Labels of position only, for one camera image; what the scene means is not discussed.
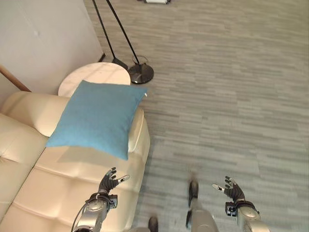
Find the wooden trim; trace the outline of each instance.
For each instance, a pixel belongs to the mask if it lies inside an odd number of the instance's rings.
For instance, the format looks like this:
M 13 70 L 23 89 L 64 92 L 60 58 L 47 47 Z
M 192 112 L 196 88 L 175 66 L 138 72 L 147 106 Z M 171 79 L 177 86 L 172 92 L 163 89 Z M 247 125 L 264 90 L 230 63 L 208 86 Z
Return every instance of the wooden trim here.
M 31 92 L 23 83 L 21 83 L 13 74 L 10 73 L 3 65 L 0 64 L 0 73 L 6 77 L 13 85 L 21 91 Z

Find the robot leg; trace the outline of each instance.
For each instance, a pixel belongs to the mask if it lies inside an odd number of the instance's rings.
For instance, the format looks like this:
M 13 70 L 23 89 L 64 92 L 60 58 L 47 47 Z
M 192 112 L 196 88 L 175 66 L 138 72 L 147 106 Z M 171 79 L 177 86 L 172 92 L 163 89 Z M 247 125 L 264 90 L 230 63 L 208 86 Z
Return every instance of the robot leg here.
M 187 214 L 186 227 L 191 227 L 191 232 L 219 232 L 211 213 L 202 207 L 197 195 L 198 183 L 192 181 L 189 187 L 189 205 L 191 210 Z

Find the black lamp stand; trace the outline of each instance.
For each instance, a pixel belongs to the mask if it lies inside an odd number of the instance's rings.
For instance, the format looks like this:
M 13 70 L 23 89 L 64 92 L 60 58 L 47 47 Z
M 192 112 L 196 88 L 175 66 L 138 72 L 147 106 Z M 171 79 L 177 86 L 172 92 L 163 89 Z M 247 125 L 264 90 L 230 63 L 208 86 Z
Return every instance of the black lamp stand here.
M 98 17 L 99 17 L 99 20 L 100 20 L 100 23 L 101 23 L 101 26 L 102 26 L 102 28 L 103 28 L 103 30 L 104 30 L 104 34 L 105 34 L 106 39 L 107 39 L 107 42 L 108 42 L 108 44 L 109 44 L 109 46 L 110 46 L 110 49 L 111 49 L 111 51 L 112 51 L 112 55 L 113 55 L 113 57 L 114 57 L 113 63 L 119 64 L 119 63 L 117 63 L 117 62 L 120 62 L 120 63 L 122 63 L 123 65 L 126 65 L 126 64 L 124 64 L 122 61 L 120 61 L 119 59 L 117 59 L 117 58 L 115 57 L 115 54 L 114 54 L 114 52 L 113 52 L 113 50 L 112 50 L 111 43 L 110 43 L 110 41 L 109 41 L 109 39 L 108 39 L 106 30 L 105 30 L 105 28 L 104 28 L 102 19 L 101 19 L 101 17 L 100 17 L 99 12 L 98 12 L 98 8 L 97 8 L 97 5 L 96 5 L 96 2 L 95 2 L 95 0 L 92 0 L 92 2 L 93 2 L 93 4 L 94 4 L 94 6 L 95 6 L 95 9 L 96 9 L 96 11 L 97 11 L 97 14 L 98 14 Z M 130 48 L 131 48 L 131 51 L 132 51 L 132 53 L 133 53 L 133 55 L 134 55 L 134 58 L 135 58 L 135 60 L 136 60 L 136 62 L 137 62 L 137 63 L 135 63 L 134 66 L 130 67 L 129 70 L 128 70 L 129 75 L 130 75 L 130 78 L 131 78 L 131 82 L 134 83 L 134 84 L 144 84 L 144 83 L 147 83 L 148 81 L 150 81 L 150 80 L 154 77 L 154 70 L 153 70 L 153 68 L 152 68 L 151 66 L 147 65 L 146 63 L 144 63 L 144 64 L 141 64 L 141 63 L 140 63 L 140 61 L 139 61 L 137 55 L 135 54 L 135 51 L 134 51 L 134 49 L 133 49 L 133 47 L 132 47 L 132 44 L 131 44 L 129 38 L 127 37 L 126 32 L 125 32 L 125 30 L 124 30 L 124 28 L 123 28 L 123 26 L 122 26 L 122 24 L 121 24 L 121 22 L 120 22 L 120 20 L 119 20 L 119 18 L 118 18 L 118 16 L 117 16 L 116 12 L 115 12 L 115 10 L 114 10 L 114 8 L 112 7 L 111 2 L 110 2 L 109 0 L 106 0 L 106 2 L 107 2 L 107 4 L 108 4 L 108 6 L 110 7 L 112 13 L 114 14 L 114 16 L 115 16 L 115 18 L 116 18 L 116 20 L 117 20 L 117 22 L 118 22 L 118 24 L 119 24 L 119 26 L 120 26 L 120 28 L 121 28 L 121 31 L 122 31 L 122 33 L 124 34 L 124 36 L 125 36 L 125 38 L 126 38 L 126 41 L 127 41 L 127 43 L 129 44 L 129 46 L 130 46 Z

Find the white wall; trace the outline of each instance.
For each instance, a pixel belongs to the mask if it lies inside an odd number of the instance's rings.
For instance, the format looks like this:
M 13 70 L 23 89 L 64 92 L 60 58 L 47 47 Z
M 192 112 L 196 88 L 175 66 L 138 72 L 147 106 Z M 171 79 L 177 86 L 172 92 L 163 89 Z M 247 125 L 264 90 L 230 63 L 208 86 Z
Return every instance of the white wall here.
M 13 93 L 19 91 L 8 79 L 0 73 L 0 108 L 4 101 Z
M 56 94 L 102 53 L 82 0 L 0 0 L 0 63 L 31 91 Z

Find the round side table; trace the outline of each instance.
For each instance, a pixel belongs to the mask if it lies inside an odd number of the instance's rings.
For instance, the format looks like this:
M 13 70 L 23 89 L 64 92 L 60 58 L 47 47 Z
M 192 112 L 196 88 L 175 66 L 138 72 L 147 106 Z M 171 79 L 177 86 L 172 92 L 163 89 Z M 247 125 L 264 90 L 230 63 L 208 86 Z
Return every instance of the round side table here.
M 130 85 L 130 75 L 114 63 L 99 62 L 87 64 L 71 72 L 60 84 L 58 95 L 71 97 L 82 80 L 92 83 Z

